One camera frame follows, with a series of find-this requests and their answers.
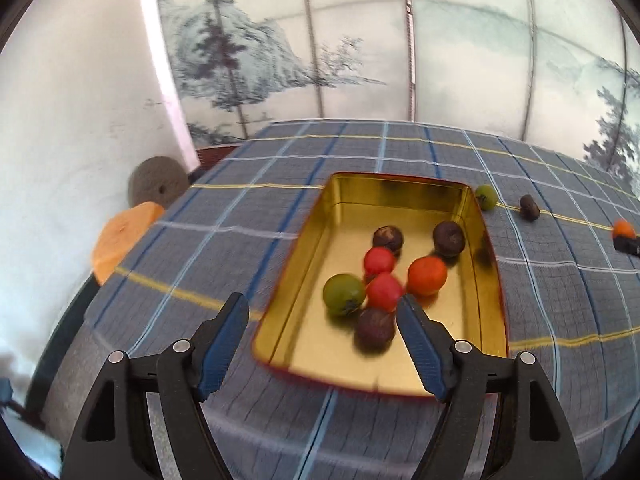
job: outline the orange fruit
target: orange fruit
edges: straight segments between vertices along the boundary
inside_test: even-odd
[[[622,236],[623,238],[636,238],[636,230],[627,222],[624,218],[618,218],[613,224],[613,232],[611,233],[613,238]]]
[[[407,272],[407,288],[420,296],[436,294],[447,281],[447,266],[437,256],[414,260]]]
[[[163,213],[161,205],[143,202],[118,213],[105,224],[91,253],[95,279],[100,285],[107,281],[127,253]]]

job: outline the table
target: table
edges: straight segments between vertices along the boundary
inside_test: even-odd
[[[284,259],[336,171],[492,184],[484,218],[498,259],[510,352],[540,360],[571,425],[585,476],[602,473],[638,425],[640,260],[610,226],[640,226],[640,203],[608,173],[476,132],[416,123],[273,123],[205,174],[127,255],[86,314],[108,348],[158,352],[243,292],[251,321],[222,389],[204,405],[238,479],[410,478],[440,407],[277,378],[250,342]],[[542,210],[526,222],[519,199]],[[479,477],[489,396],[468,468]]]

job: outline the gold metal tray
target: gold metal tray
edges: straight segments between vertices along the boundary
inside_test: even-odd
[[[466,248],[449,267],[444,287],[429,305],[454,339],[482,352],[507,355],[502,290],[494,251],[473,190],[430,178],[335,173],[300,231],[255,335],[258,361],[308,380],[396,396],[429,396],[399,332],[383,354],[353,344],[353,326],[330,318],[322,302],[326,280],[340,272],[362,276],[373,232],[396,225],[404,234],[394,274],[406,283],[416,258],[433,251],[432,233],[443,220],[457,221]]]

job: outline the green fruit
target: green fruit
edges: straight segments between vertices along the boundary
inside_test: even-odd
[[[482,211],[489,211],[489,209],[493,209],[498,203],[498,194],[495,192],[493,187],[489,186],[489,184],[482,184],[478,186],[476,189],[476,198],[478,199],[478,203],[480,204],[480,209],[482,209]]]
[[[352,274],[336,274],[322,288],[322,299],[332,316],[346,316],[357,310],[365,296],[362,280]]]

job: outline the dark brown fruit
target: dark brown fruit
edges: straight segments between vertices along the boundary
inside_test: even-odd
[[[372,243],[374,247],[386,247],[397,258],[400,255],[404,237],[402,236],[402,231],[396,226],[385,225],[376,229],[376,232],[373,233]]]
[[[361,350],[379,352],[388,348],[395,335],[394,315],[371,306],[360,314],[354,338]]]
[[[530,222],[540,216],[540,208],[531,195],[525,195],[520,199],[520,216]]]
[[[433,246],[445,258],[454,258],[465,250],[465,234],[455,222],[445,221],[433,230]]]

